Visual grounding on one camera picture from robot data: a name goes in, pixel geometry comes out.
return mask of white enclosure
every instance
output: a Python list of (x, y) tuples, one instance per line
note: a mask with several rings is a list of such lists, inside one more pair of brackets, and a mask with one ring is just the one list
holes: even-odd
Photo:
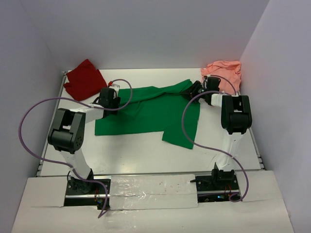
[[(291, 223), (296, 233), (310, 232), (310, 9), (309, 0), (2, 0), (0, 231), (59, 232), (62, 225), (77, 220), (76, 228), (63, 229), (79, 232), (98, 226), (112, 233), (151, 232), (166, 220), (155, 232), (292, 233)], [(240, 60), (241, 93), (250, 97), (253, 114), (252, 130), (238, 153), (253, 185), (247, 199), (199, 204), (190, 212), (114, 211), (103, 222), (89, 207), (59, 208), (68, 169), (45, 162), (38, 169), (39, 161), (20, 145), (17, 130), (23, 114), (36, 102), (70, 97), (62, 88), (63, 72), (85, 59), (101, 70), (106, 81), (124, 78), (133, 87), (199, 80), (200, 67), (217, 60)], [(76, 106), (65, 101), (42, 104), (26, 118), (22, 131), (35, 153), (62, 160), (46, 142), (55, 107)], [(221, 146), (219, 118), (219, 110), (201, 104), (197, 142)], [(95, 137), (92, 122), (86, 127), (86, 161), (97, 175), (211, 171), (216, 153), (164, 143), (161, 134)], [(143, 146), (137, 150), (131, 143), (139, 140)], [(111, 144), (118, 148), (118, 156)], [(272, 171), (261, 171), (261, 159), (276, 180)], [(40, 177), (35, 177), (38, 170)], [(243, 193), (244, 177), (241, 173), (238, 177)], [(43, 198), (34, 200), (38, 195)], [(218, 221), (219, 216), (225, 220)], [(132, 224), (117, 228), (124, 222)]]

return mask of green cloth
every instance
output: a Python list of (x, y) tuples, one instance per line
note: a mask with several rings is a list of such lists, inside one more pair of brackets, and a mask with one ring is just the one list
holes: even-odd
[[(189, 101), (180, 95), (181, 91), (191, 85), (190, 80), (185, 80), (163, 88), (134, 88), (129, 105), (119, 110), (117, 115), (110, 114), (104, 119), (96, 120), (95, 135), (164, 131), (163, 141), (192, 149), (193, 144), (187, 140), (181, 128), (181, 117)], [(124, 105), (130, 97), (130, 89), (119, 90), (118, 96), (121, 97), (120, 105)], [(192, 140), (195, 139), (199, 114), (200, 104), (192, 103), (185, 117), (185, 128)]]

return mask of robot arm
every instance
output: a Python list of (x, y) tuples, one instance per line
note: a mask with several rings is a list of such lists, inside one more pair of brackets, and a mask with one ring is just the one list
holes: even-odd
[[(212, 106), (222, 108), (221, 123), (224, 131), (222, 150), (237, 156), (241, 139), (252, 125), (252, 114), (248, 96), (212, 94)], [(216, 165), (224, 171), (234, 170), (234, 162), (226, 154), (221, 154)]]
[[(93, 180), (94, 175), (92, 169), (87, 165), (81, 149), (85, 124), (117, 113), (117, 111), (111, 112), (96, 107), (118, 108), (121, 100), (118, 97), (119, 88), (120, 86), (115, 84), (103, 88), (100, 96), (91, 104), (92, 108), (59, 108), (56, 110), (48, 135), (48, 143), (53, 145), (64, 157), (66, 163), (73, 165), (76, 172), (86, 180)], [(85, 193), (88, 193), (93, 185), (79, 180), (72, 171), (70, 171), (69, 182), (72, 187)]]
[[(203, 83), (196, 81), (182, 95), (186, 99), (205, 91), (219, 91), (220, 79), (217, 77), (207, 77)], [(222, 109), (221, 123), (224, 131), (222, 150), (228, 152), (233, 157), (237, 155), (237, 150), (246, 130), (252, 125), (252, 115), (248, 96), (230, 96), (223, 94), (206, 94), (202, 98), (208, 105), (220, 107)], [(234, 163), (226, 154), (221, 154), (216, 162), (219, 170), (234, 170)]]

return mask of pink cloth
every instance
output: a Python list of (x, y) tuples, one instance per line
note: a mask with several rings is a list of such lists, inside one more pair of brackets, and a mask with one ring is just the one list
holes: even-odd
[[(241, 83), (241, 62), (217, 61), (208, 64), (206, 68), (201, 68), (202, 82), (204, 80), (203, 76), (206, 76), (208, 74), (220, 75), (224, 78), (229, 79), (235, 89), (239, 91)], [(220, 91), (224, 91), (226, 93), (234, 95), (232, 86), (230, 86), (230, 84), (226, 80), (220, 80), (219, 89)]]

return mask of purple cable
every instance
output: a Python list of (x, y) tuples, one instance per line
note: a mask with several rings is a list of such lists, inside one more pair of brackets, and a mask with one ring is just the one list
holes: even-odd
[[(121, 110), (121, 109), (125, 108), (125, 107), (130, 103), (130, 101), (132, 100), (132, 96), (133, 96), (133, 89), (132, 89), (132, 86), (130, 85), (130, 83), (129, 83), (127, 80), (124, 80), (124, 79), (115, 79), (115, 80), (113, 80), (112, 82), (115, 82), (115, 81), (124, 81), (124, 82), (126, 82), (126, 83), (129, 85), (129, 87), (130, 87), (130, 89), (131, 89), (131, 96), (130, 96), (130, 99), (128, 100), (128, 102), (126, 102), (126, 104), (123, 105), (122, 107), (120, 107), (120, 108), (115, 108), (115, 109), (102, 108), (102, 107), (94, 107), (94, 108), (103, 109), (103, 110), (108, 110), (108, 111), (117, 111), (117, 110)], [(22, 117), (22, 119), (21, 119), (21, 121), (20, 121), (20, 124), (19, 124), (19, 127), (18, 127), (18, 137), (19, 137), (20, 143), (21, 143), (21, 145), (25, 148), (25, 150), (26, 150), (29, 154), (31, 154), (33, 157), (35, 157), (35, 158), (37, 158), (37, 159), (39, 159), (39, 160), (43, 160), (43, 161), (45, 161), (45, 162), (50, 162), (50, 163), (55, 163), (55, 164), (66, 165), (66, 166), (68, 166), (68, 167), (70, 167), (70, 168), (72, 169), (72, 172), (73, 172), (80, 180), (85, 181), (85, 182), (89, 182), (89, 183), (99, 183), (100, 185), (102, 185), (102, 186), (104, 187), (104, 189), (105, 189), (106, 197), (105, 197), (105, 201), (104, 201), (103, 208), (102, 208), (100, 214), (98, 215), (98, 218), (100, 218), (101, 216), (103, 216), (103, 215), (108, 211), (108, 210), (106, 210), (106, 211), (104, 212), (104, 209), (105, 209), (105, 207), (106, 207), (106, 205), (107, 205), (107, 200), (108, 200), (108, 190), (107, 190), (107, 188), (106, 188), (106, 185), (104, 185), (104, 184), (103, 184), (102, 182), (100, 182), (100, 181), (95, 181), (95, 180), (90, 181), (90, 180), (86, 180), (86, 179), (82, 178), (82, 177), (76, 172), (76, 170), (73, 168), (73, 165), (71, 165), (71, 164), (68, 164), (68, 163), (65, 163), (65, 162), (60, 162), (60, 161), (55, 161), (55, 160), (51, 160), (51, 159), (42, 158), (41, 156), (39, 156), (39, 155), (35, 154), (34, 152), (32, 152), (32, 151), (26, 146), (26, 144), (25, 144), (25, 142), (24, 142), (24, 139), (23, 139), (23, 137), (22, 137), (22, 135), (21, 135), (21, 128), (22, 128), (22, 125), (23, 125), (23, 122), (24, 122), (26, 116), (27, 116), (27, 115), (29, 114), (29, 112), (30, 112), (31, 110), (33, 110), (37, 105), (39, 105), (39, 104), (41, 104), (41, 103), (44, 103), (44, 102), (46, 102), (46, 101), (49, 101), (49, 100), (69, 100), (69, 101), (72, 101), (72, 102), (75, 102), (75, 103), (79, 103), (79, 104), (81, 104), (81, 105), (83, 105), (83, 106), (85, 106), (85, 107), (91, 108), (90, 105), (87, 105), (87, 104), (85, 104), (85, 103), (79, 102), (79, 101), (77, 101), (77, 100), (69, 99), (69, 98), (66, 98), (66, 97), (53, 97), (53, 98), (48, 98), (48, 99), (42, 100), (42, 101), (36, 103), (36, 104), (35, 104), (34, 106), (32, 106), (30, 109), (28, 109), (28, 111), (27, 111), (27, 112), (24, 114), (24, 116)]]
[(187, 134), (187, 132), (186, 132), (186, 129), (185, 129), (185, 115), (186, 115), (186, 111), (187, 111), (188, 107), (190, 106), (190, 104), (191, 104), (196, 98), (198, 98), (198, 97), (200, 97), (200, 96), (202, 96), (202, 95), (205, 95), (205, 94), (210, 94), (210, 93), (223, 94), (222, 92), (219, 92), (219, 91), (206, 91), (206, 92), (202, 92), (202, 93), (196, 95), (195, 97), (193, 97), (193, 98), (189, 101), (189, 103), (187, 104), (187, 106), (186, 106), (185, 109), (184, 109), (183, 116), (181, 117), (181, 128), (182, 128), (182, 130), (183, 130), (183, 133), (184, 133), (185, 137), (186, 137), (192, 144), (194, 144), (194, 145), (196, 145), (196, 146), (198, 146), (198, 147), (201, 147), (201, 148), (205, 148), (205, 149), (208, 149), (208, 150), (214, 150), (214, 151), (218, 151), (218, 152), (221, 152), (221, 153), (223, 153), (223, 154), (226, 154), (226, 155), (228, 155), (230, 158), (232, 158), (232, 159), (240, 166), (240, 168), (241, 168), (241, 170), (242, 170), (242, 172), (243, 172), (243, 174), (244, 174), (244, 176), (245, 176), (245, 179), (246, 179), (246, 190), (245, 190), (245, 193), (244, 193), (244, 195), (243, 195), (239, 200), (232, 200), (232, 199), (231, 199), (231, 197), (234, 196), (234, 195), (236, 195), (236, 194), (231, 195), (231, 196), (229, 197), (229, 200), (230, 200), (231, 202), (239, 202), (239, 201), (242, 201), (242, 200), (244, 199), (244, 197), (246, 196), (246, 194), (247, 194), (247, 192), (248, 192), (248, 187), (249, 187), (249, 182), (248, 182), (247, 174), (246, 174), (246, 172), (245, 172), (245, 169), (244, 169), (244, 168), (242, 167), (242, 165), (240, 164), (240, 162), (239, 162), (236, 158), (234, 158), (231, 154), (229, 154), (228, 152), (226, 152), (226, 151), (224, 151), (224, 150), (217, 149), (217, 148), (213, 148), (213, 147), (206, 147), (206, 146), (200, 145), (200, 144), (198, 144), (198, 143), (192, 141), (192, 139), (188, 136), (188, 134)]

